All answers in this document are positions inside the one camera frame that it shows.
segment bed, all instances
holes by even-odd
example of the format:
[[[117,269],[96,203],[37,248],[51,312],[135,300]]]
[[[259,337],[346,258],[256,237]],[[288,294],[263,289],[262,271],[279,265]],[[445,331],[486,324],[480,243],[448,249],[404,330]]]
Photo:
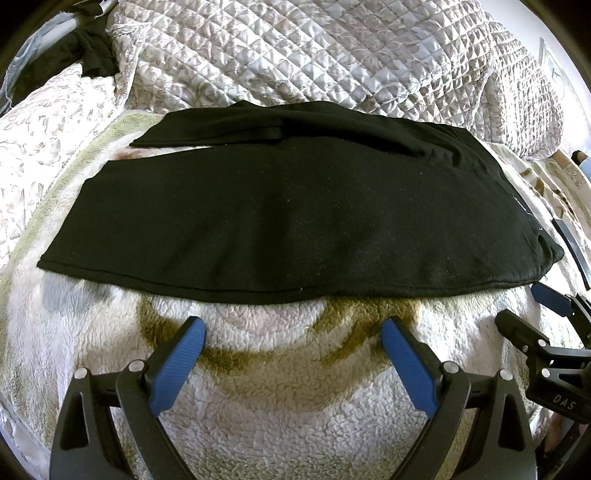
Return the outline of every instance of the bed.
[[[496,332],[497,312],[513,310],[553,345],[580,346],[570,325],[526,287],[244,306],[38,269],[84,179],[105,161],[162,153],[127,145],[164,113],[240,99],[328,100],[467,128],[553,238],[564,246],[551,225],[562,218],[591,258],[591,185],[568,158],[551,157],[562,137],[556,95],[525,48],[476,1],[127,0],[109,14],[108,28],[120,74],[85,79],[75,64],[0,119],[0,430],[33,478],[48,478],[73,371],[115,371],[145,358],[189,314],[211,335],[162,421],[199,478],[389,478],[425,422],[379,351],[376,326],[389,315],[466,370],[510,369],[522,391],[524,357]],[[543,281],[584,292],[564,249]],[[525,404],[539,443],[550,413]],[[439,478],[453,472],[469,421]],[[121,417],[117,427],[134,473],[145,478]]]

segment folded black shirt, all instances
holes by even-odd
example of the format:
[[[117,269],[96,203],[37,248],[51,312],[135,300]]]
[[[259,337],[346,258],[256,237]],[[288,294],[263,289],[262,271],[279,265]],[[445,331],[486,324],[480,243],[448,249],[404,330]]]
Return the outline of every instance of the folded black shirt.
[[[219,146],[107,162],[39,267],[265,304],[515,287],[564,254],[461,128],[239,102],[169,113],[132,145]]]

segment quilted bedspread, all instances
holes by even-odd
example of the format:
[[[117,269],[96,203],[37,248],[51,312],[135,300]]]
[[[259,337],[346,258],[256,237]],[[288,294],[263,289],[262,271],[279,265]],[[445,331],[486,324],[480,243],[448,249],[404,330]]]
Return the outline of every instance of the quilted bedspread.
[[[110,21],[150,26],[129,108],[328,100],[522,158],[560,145],[549,81],[476,0],[121,0]]]

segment sherpa blanket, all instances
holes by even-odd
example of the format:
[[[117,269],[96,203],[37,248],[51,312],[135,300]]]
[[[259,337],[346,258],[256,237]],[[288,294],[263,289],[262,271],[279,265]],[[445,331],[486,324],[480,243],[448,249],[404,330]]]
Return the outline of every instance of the sherpa blanket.
[[[382,350],[379,327],[389,316],[400,316],[442,361],[488,375],[508,368],[522,390],[525,356],[496,331],[497,312],[511,309],[553,345],[580,346],[569,323],[540,307],[527,287],[438,299],[326,297],[248,306],[152,296],[38,269],[86,178],[108,160],[173,150],[126,146],[160,118],[127,112],[77,156],[35,211],[0,281],[1,401],[46,458],[74,370],[99,374],[146,358],[189,315],[205,321],[207,344],[161,421],[196,476],[211,480],[389,478],[426,420]],[[540,194],[528,177],[534,173],[510,165],[520,161],[512,152],[493,147],[509,180],[565,250],[543,281],[564,293],[583,291],[550,223],[560,214],[589,257],[580,221],[560,196],[548,197],[551,189]],[[539,439],[545,426],[533,419],[541,410],[525,404]],[[451,475],[471,419],[465,416],[439,478]],[[134,472],[147,478],[120,414],[116,423]]]

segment pillow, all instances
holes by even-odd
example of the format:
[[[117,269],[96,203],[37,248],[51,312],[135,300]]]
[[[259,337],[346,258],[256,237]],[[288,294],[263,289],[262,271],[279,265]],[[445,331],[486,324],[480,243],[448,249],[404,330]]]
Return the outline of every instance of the pillow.
[[[115,77],[82,77],[75,63],[0,119],[0,271],[55,179],[124,108],[147,26],[113,25]]]

